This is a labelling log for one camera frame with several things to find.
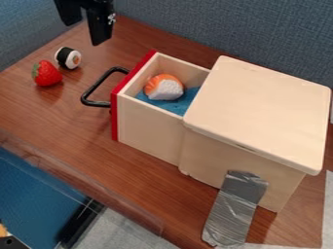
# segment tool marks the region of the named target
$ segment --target black drawer handle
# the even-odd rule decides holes
[[[88,100],[88,97],[113,73],[119,72],[128,74],[130,71],[124,67],[115,66],[107,70],[91,87],[89,87],[81,96],[81,102],[84,105],[93,107],[110,108],[111,103],[109,101],[92,101]]]

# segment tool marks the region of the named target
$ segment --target box lid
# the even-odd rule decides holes
[[[220,56],[184,116],[208,137],[316,175],[331,89]]]

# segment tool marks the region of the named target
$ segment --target strawberry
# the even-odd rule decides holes
[[[50,86],[62,81],[60,72],[47,60],[33,65],[32,78],[38,86]]]

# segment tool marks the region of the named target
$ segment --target gray wall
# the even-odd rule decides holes
[[[114,0],[118,13],[333,87],[332,0]],[[0,1],[0,70],[66,30],[53,0]]]
[[[333,87],[332,0],[115,0],[119,13]]]
[[[0,0],[0,71],[66,29],[53,0]]]

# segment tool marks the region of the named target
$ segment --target blue foam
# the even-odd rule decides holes
[[[170,111],[176,115],[184,116],[193,99],[196,97],[199,89],[200,88],[185,89],[184,94],[176,100],[151,100],[143,92],[143,90],[138,93],[135,98]]]

